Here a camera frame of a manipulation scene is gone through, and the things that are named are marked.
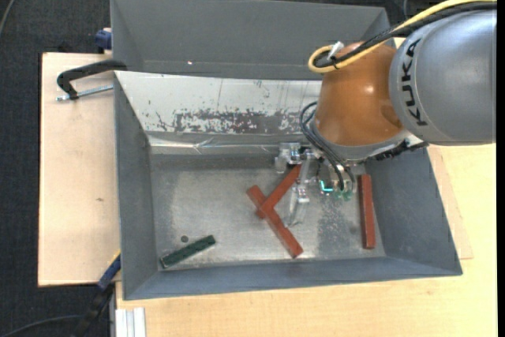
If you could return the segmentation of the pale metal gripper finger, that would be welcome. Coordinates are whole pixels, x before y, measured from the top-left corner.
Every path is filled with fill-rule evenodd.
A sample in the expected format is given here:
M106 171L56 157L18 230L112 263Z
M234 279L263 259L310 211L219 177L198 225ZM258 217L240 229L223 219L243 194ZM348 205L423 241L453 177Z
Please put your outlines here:
M308 173L309 163L301 164L300 173L296 180L296 185L293 187L290 199L288 226L293 227L302 223L307 208L309 206L310 198L308 195Z
M275 157L275 171L282 174L287 167L293 167L303 164L309 159L312 149L307 148L300 143L281 143L279 151Z

